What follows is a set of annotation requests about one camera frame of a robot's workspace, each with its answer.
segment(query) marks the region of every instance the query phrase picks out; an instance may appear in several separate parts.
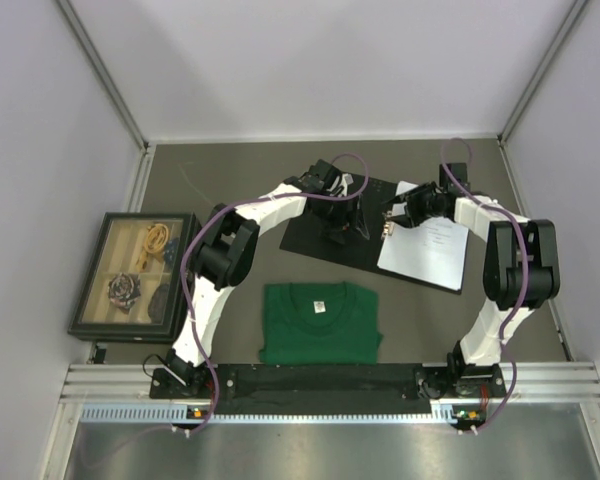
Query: green t-shirt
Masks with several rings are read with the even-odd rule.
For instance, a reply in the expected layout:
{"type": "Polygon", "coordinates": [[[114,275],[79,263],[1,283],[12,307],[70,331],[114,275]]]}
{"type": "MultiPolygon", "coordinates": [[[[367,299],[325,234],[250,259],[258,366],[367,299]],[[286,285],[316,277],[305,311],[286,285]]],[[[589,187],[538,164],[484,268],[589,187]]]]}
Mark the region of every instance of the green t-shirt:
{"type": "Polygon", "coordinates": [[[375,364],[378,295],[351,283],[266,285],[264,348],[273,365],[375,364]]]}

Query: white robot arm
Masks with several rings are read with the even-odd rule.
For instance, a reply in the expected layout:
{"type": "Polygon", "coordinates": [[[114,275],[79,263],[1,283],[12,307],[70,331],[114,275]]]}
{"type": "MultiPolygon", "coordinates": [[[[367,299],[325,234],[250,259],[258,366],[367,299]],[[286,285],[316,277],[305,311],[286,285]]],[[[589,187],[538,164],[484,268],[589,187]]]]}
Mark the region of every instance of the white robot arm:
{"type": "MultiPolygon", "coordinates": [[[[293,185],[281,184],[273,192],[265,195],[272,197],[271,201],[265,203],[247,204],[236,209],[236,214],[247,220],[255,221],[259,226],[259,235],[263,235],[276,225],[290,218],[302,215],[307,199],[304,197],[275,198],[284,193],[300,193],[301,190],[293,185]]],[[[192,323],[198,332],[198,338],[209,355],[211,353],[213,334],[218,325],[222,309],[229,298],[229,294],[235,287],[226,286],[216,290],[214,282],[205,278],[197,277],[195,290],[193,292],[193,309],[196,313],[195,321],[191,313],[182,329],[182,333],[173,344],[175,353],[185,362],[191,362],[194,367],[204,362],[193,338],[192,323]]]]}
{"type": "MultiPolygon", "coordinates": [[[[246,204],[237,208],[233,214],[233,219],[229,223],[234,226],[234,243],[239,243],[236,251],[240,260],[242,261],[242,257],[248,259],[242,265],[244,268],[241,267],[242,273],[238,275],[239,278],[236,281],[226,281],[224,273],[222,276],[216,273],[209,274],[214,269],[209,269],[205,263],[206,261],[211,265],[217,264],[219,262],[217,255],[222,257],[222,261],[225,257],[230,257],[231,252],[226,244],[215,250],[211,247],[207,253],[194,250],[196,279],[193,307],[195,320],[191,315],[187,317],[182,332],[170,352],[171,359],[169,365],[167,365],[171,368],[172,373],[180,377],[180,382],[188,385],[191,381],[190,371],[202,368],[200,366],[204,363],[204,356],[193,337],[193,328],[196,329],[204,351],[210,354],[213,334],[222,309],[230,293],[244,279],[251,266],[257,237],[285,220],[302,215],[305,210],[313,210],[314,213],[318,213],[324,219],[325,210],[317,205],[314,205],[312,209],[311,205],[307,205],[306,198],[277,198],[282,194],[306,192],[306,180],[307,178],[311,179],[312,170],[314,174],[324,179],[323,184],[330,185],[329,187],[323,187],[320,191],[321,194],[346,196],[348,182],[345,181],[344,175],[335,167],[322,162],[322,164],[318,163],[312,167],[301,178],[300,183],[296,179],[295,182],[285,181],[285,183],[279,185],[274,191],[265,196],[269,197],[270,201],[246,204]],[[238,238],[240,231],[236,233],[236,222],[249,226],[249,234],[245,237],[246,240],[238,238]],[[200,257],[205,256],[209,258],[199,261],[200,257]]],[[[510,221],[501,213],[485,208],[486,205],[497,204],[496,201],[485,196],[478,196],[477,198],[482,203],[482,205],[478,205],[475,201],[459,194],[459,192],[453,191],[450,184],[443,181],[442,173],[440,183],[442,187],[438,187],[433,182],[423,184],[390,200],[388,203],[405,203],[406,206],[405,215],[391,217],[388,221],[394,221],[402,226],[413,228],[428,218],[446,216],[456,223],[466,226],[472,233],[487,242],[483,278],[487,299],[471,331],[458,342],[454,352],[450,354],[455,356],[454,364],[456,368],[460,369],[457,373],[458,377],[463,375],[465,378],[472,375],[480,377],[483,376],[481,372],[485,371],[482,367],[488,369],[500,362],[501,339],[499,330],[503,321],[511,312],[521,289],[520,264],[517,257],[518,246],[510,221]]],[[[346,225],[348,228],[352,222],[350,216],[352,210],[349,208],[345,211],[348,212],[346,218],[341,215],[335,223],[340,227],[346,225]]],[[[327,211],[327,215],[332,215],[332,212],[327,211]]],[[[559,289],[553,225],[548,221],[531,221],[518,215],[514,215],[514,218],[524,231],[525,242],[527,242],[526,248],[530,253],[530,276],[529,288],[525,297],[526,301],[507,324],[502,340],[504,343],[513,336],[521,322],[531,315],[534,309],[538,308],[544,300],[555,296],[559,289]]],[[[220,235],[219,232],[220,230],[216,232],[216,237],[220,235]]],[[[238,257],[234,255],[232,261],[235,261],[236,258],[238,257]]]]}

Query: gray table surface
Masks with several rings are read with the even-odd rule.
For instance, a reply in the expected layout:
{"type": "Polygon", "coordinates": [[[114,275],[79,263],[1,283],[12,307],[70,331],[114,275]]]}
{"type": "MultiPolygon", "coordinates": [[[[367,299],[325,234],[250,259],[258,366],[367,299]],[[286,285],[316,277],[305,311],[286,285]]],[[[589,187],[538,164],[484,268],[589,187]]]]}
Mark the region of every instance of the gray table surface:
{"type": "Polygon", "coordinates": [[[447,425],[212,425],[186,440],[147,425],[82,424],[67,480],[600,480],[577,405],[509,405],[477,437],[447,425]]]}
{"type": "MultiPolygon", "coordinates": [[[[438,178],[438,140],[342,141],[159,145],[147,185],[143,212],[191,212],[206,221],[217,203],[249,199],[302,174],[317,159],[356,152],[373,177],[422,183],[438,178]]],[[[511,183],[495,139],[471,140],[472,189],[488,193],[517,211],[511,183]]],[[[460,145],[449,149],[450,161],[463,161],[460,145]]],[[[354,160],[340,168],[362,173],[354,160]]],[[[277,282],[349,281],[379,294],[378,326],[384,339],[380,362],[439,362],[472,327],[484,302],[484,243],[470,236],[462,295],[372,274],[279,249],[285,226],[262,236],[253,268],[229,298],[213,341],[218,363],[257,363],[263,345],[263,285],[277,282]]],[[[110,345],[110,363],[137,363],[153,345],[110,345]]],[[[561,361],[565,354],[548,305],[525,320],[510,342],[518,361],[561,361]]]]}

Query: purple cable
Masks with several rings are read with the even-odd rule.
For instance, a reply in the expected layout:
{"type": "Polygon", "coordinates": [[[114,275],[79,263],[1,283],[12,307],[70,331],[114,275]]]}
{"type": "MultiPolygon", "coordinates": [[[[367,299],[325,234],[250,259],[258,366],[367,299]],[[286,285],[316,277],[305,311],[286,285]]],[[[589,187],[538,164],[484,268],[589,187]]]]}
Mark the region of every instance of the purple cable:
{"type": "Polygon", "coordinates": [[[524,235],[522,234],[520,225],[518,225],[518,222],[516,221],[513,214],[511,214],[510,212],[508,212],[507,210],[505,210],[503,208],[496,207],[494,205],[484,204],[475,195],[473,195],[466,188],[464,188],[462,186],[462,184],[458,181],[458,179],[453,175],[453,173],[451,173],[451,170],[449,169],[449,166],[447,165],[448,162],[447,162],[446,149],[447,149],[447,146],[450,145],[451,143],[453,143],[454,141],[461,142],[467,148],[467,152],[469,152],[469,159],[467,160],[468,164],[471,163],[471,160],[473,159],[473,149],[471,148],[471,145],[469,145],[462,138],[459,138],[459,137],[452,138],[450,140],[445,141],[442,144],[442,146],[440,147],[440,163],[442,164],[443,170],[449,177],[449,180],[451,180],[451,182],[467,198],[472,200],[476,205],[481,206],[485,210],[490,210],[492,212],[499,213],[500,215],[505,216],[507,218],[507,220],[509,220],[511,222],[511,225],[513,226],[513,231],[515,232],[516,239],[518,241],[518,247],[520,248],[520,257],[521,257],[521,262],[522,262],[522,285],[520,287],[520,293],[518,294],[518,299],[516,300],[516,303],[514,304],[513,308],[511,309],[511,312],[509,312],[509,315],[507,315],[507,317],[504,319],[504,321],[502,322],[502,325],[500,325],[500,329],[498,330],[498,336],[500,337],[500,351],[507,358],[507,360],[509,360],[509,362],[511,362],[511,371],[512,371],[511,384],[509,385],[509,389],[507,390],[507,393],[505,394],[504,398],[502,399],[502,402],[500,402],[500,405],[498,405],[497,408],[494,410],[494,412],[491,414],[491,416],[482,425],[480,425],[477,428],[477,431],[482,431],[485,428],[487,428],[487,426],[490,425],[498,415],[500,415],[500,413],[504,409],[505,405],[511,398],[511,395],[513,394],[513,390],[516,387],[516,382],[518,381],[518,367],[517,367],[516,362],[514,361],[513,357],[507,351],[506,345],[504,343],[504,331],[507,328],[507,325],[509,325],[509,323],[511,323],[511,321],[515,317],[516,313],[518,313],[518,310],[520,310],[520,308],[522,307],[522,304],[524,303],[524,299],[527,295],[527,288],[529,287],[529,263],[528,263],[529,256],[528,256],[527,247],[526,247],[526,244],[524,241],[524,235]]]}
{"type": "MultiPolygon", "coordinates": [[[[362,194],[364,189],[367,188],[367,184],[369,183],[369,167],[367,166],[367,163],[364,161],[364,159],[360,155],[357,155],[355,153],[341,153],[340,155],[337,155],[336,157],[334,157],[333,160],[331,160],[331,164],[334,164],[338,159],[343,158],[343,157],[355,158],[362,164],[362,166],[364,168],[364,181],[362,182],[362,186],[355,193],[352,193],[351,195],[347,195],[346,197],[329,197],[326,195],[316,195],[313,193],[301,193],[301,192],[299,192],[299,193],[283,193],[280,195],[259,197],[259,198],[255,198],[253,200],[244,200],[244,201],[240,201],[240,202],[233,202],[233,203],[227,205],[226,207],[224,207],[218,213],[216,213],[204,225],[204,227],[202,227],[202,229],[198,232],[198,234],[194,237],[194,239],[191,241],[191,243],[187,247],[187,250],[185,251],[185,253],[182,257],[182,262],[180,263],[180,281],[181,281],[182,289],[184,291],[184,296],[187,300],[187,306],[189,307],[189,311],[191,312],[191,318],[193,319],[193,322],[191,325],[191,327],[193,329],[193,339],[195,340],[198,350],[202,354],[202,357],[204,358],[204,361],[207,364],[207,367],[209,367],[209,370],[211,371],[211,378],[213,379],[213,392],[214,392],[213,398],[211,399],[211,406],[209,408],[209,412],[207,413],[205,418],[202,420],[202,422],[199,423],[191,431],[192,435],[198,433],[199,431],[204,429],[209,424],[209,421],[211,420],[211,417],[213,416],[213,412],[215,411],[216,406],[218,405],[218,399],[220,397],[220,382],[218,381],[218,375],[216,373],[213,363],[211,363],[211,359],[209,358],[209,356],[207,355],[207,352],[205,352],[204,348],[202,347],[200,338],[198,337],[198,332],[195,327],[195,318],[196,317],[195,317],[194,310],[193,310],[193,299],[191,298],[191,292],[189,291],[189,286],[187,285],[187,264],[189,263],[189,257],[191,256],[193,249],[198,244],[198,242],[200,242],[202,237],[209,231],[209,228],[211,228],[211,226],[214,223],[216,223],[218,220],[220,220],[230,210],[232,210],[236,207],[239,207],[241,205],[247,205],[247,204],[253,204],[253,203],[263,203],[263,202],[268,202],[271,200],[277,200],[279,198],[290,198],[290,197],[316,198],[319,200],[329,200],[331,202],[346,202],[348,200],[352,200],[352,199],[358,197],[360,194],[362,194]]],[[[81,460],[82,464],[85,466],[85,468],[87,468],[89,470],[96,469],[99,466],[101,466],[104,462],[109,460],[116,453],[118,453],[120,450],[122,450],[124,447],[135,442],[140,437],[143,437],[148,433],[157,432],[157,431],[161,431],[161,430],[171,430],[171,426],[157,425],[157,426],[151,426],[144,430],[141,430],[140,432],[129,437],[128,439],[124,440],[123,442],[120,442],[104,457],[99,459],[97,462],[93,462],[93,463],[89,463],[86,460],[86,452],[85,452],[85,450],[86,450],[85,443],[86,442],[84,440],[84,434],[82,434],[80,436],[80,439],[78,440],[80,460],[81,460]]]]}
{"type": "Polygon", "coordinates": [[[189,257],[191,257],[191,253],[193,252],[193,249],[200,242],[200,240],[204,237],[204,235],[209,231],[209,229],[211,228],[211,226],[214,223],[216,223],[218,220],[220,220],[222,217],[224,217],[228,212],[230,212],[234,208],[237,208],[241,205],[248,205],[248,204],[253,204],[253,203],[263,203],[263,202],[268,202],[271,200],[276,200],[276,199],[280,199],[280,198],[290,198],[290,197],[315,198],[315,199],[319,199],[319,200],[329,200],[331,202],[346,202],[346,201],[356,198],[364,191],[365,188],[367,188],[367,184],[369,183],[369,167],[367,166],[367,163],[364,161],[364,159],[355,153],[341,153],[340,155],[337,155],[333,160],[331,160],[331,163],[332,164],[335,163],[338,159],[340,159],[342,157],[355,158],[364,167],[364,181],[362,182],[362,186],[355,193],[352,193],[351,195],[347,195],[345,197],[329,197],[327,195],[317,195],[317,194],[313,194],[313,193],[301,193],[301,192],[283,193],[280,195],[275,195],[273,197],[266,196],[266,197],[255,198],[252,200],[243,200],[240,202],[230,203],[229,205],[224,207],[222,210],[220,210],[218,213],[216,213],[204,225],[204,227],[202,227],[202,229],[198,232],[198,234],[195,236],[193,241],[187,247],[187,250],[184,252],[184,255],[182,256],[182,262],[180,263],[180,282],[182,284],[182,290],[184,292],[184,296],[187,300],[187,306],[189,307],[189,312],[191,313],[191,318],[193,319],[193,321],[191,322],[191,328],[193,329],[193,339],[195,340],[196,346],[198,347],[198,350],[200,351],[202,358],[204,358],[204,361],[207,364],[209,371],[211,372],[211,378],[213,379],[213,387],[214,387],[213,388],[214,395],[211,399],[211,406],[209,407],[209,412],[207,413],[205,418],[202,420],[202,422],[200,424],[198,424],[198,426],[195,428],[195,430],[193,430],[192,433],[198,433],[200,430],[204,429],[209,424],[209,421],[211,420],[211,417],[213,416],[213,412],[215,412],[216,406],[218,405],[218,399],[220,397],[220,382],[218,381],[218,375],[216,374],[215,367],[214,367],[213,363],[211,363],[211,360],[209,359],[207,352],[205,352],[204,348],[202,347],[202,343],[200,342],[200,338],[198,337],[198,332],[195,327],[196,317],[195,317],[195,312],[193,309],[193,299],[191,297],[191,292],[189,291],[189,286],[187,284],[187,265],[189,263],[189,257]]]}

